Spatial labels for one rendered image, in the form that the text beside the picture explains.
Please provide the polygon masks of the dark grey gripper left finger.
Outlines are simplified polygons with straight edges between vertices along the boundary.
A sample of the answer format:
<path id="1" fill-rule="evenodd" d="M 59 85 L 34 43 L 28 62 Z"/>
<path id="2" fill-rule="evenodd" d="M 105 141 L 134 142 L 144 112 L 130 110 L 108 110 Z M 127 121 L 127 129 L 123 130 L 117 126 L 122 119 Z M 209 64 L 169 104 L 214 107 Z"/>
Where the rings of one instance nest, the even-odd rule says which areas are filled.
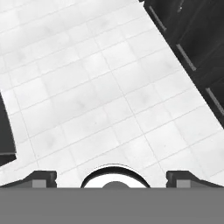
<path id="1" fill-rule="evenodd" d="M 33 171 L 27 177 L 0 185 L 0 188 L 56 188 L 56 171 Z"/>

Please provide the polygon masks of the dark grey cabinet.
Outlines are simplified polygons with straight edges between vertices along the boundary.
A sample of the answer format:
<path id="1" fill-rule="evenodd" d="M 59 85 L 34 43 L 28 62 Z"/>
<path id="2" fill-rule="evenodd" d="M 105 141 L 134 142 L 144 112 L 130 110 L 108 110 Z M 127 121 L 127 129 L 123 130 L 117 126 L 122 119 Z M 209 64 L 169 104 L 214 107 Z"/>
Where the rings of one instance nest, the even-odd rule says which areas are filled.
<path id="1" fill-rule="evenodd" d="M 0 167 L 16 160 L 16 145 L 10 120 L 0 94 Z"/>

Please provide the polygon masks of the black cupboard run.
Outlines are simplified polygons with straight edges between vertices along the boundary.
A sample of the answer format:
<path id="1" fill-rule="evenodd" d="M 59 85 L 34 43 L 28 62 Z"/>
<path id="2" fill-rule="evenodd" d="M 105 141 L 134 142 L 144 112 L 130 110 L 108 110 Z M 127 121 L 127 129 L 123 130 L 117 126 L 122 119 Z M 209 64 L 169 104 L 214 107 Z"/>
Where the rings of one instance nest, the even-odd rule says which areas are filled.
<path id="1" fill-rule="evenodd" d="M 208 95 L 210 88 L 224 108 L 224 0 L 139 0 L 181 64 L 181 44 L 197 70 L 186 70 L 224 128 L 224 116 Z M 151 13 L 153 8 L 166 31 Z"/>

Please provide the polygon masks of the white and black round object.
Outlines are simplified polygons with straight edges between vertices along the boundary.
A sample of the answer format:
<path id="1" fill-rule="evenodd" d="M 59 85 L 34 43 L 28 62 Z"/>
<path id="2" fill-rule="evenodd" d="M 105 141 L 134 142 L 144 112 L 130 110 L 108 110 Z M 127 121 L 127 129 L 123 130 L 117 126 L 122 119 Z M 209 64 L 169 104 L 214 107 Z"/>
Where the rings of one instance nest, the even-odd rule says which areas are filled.
<path id="1" fill-rule="evenodd" d="M 150 188 L 148 182 L 132 168 L 105 164 L 95 168 L 82 181 L 81 188 L 130 189 Z"/>

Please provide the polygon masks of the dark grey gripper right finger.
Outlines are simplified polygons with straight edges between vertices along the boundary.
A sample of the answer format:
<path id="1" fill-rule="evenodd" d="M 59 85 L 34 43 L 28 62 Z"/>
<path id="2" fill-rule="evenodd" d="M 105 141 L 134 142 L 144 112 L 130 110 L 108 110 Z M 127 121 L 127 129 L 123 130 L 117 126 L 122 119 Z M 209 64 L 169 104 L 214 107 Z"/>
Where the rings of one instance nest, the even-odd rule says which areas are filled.
<path id="1" fill-rule="evenodd" d="M 222 188 L 222 185 L 217 185 L 197 178 L 189 171 L 168 171 L 166 173 L 167 188 L 197 188 L 197 187 L 214 187 Z"/>

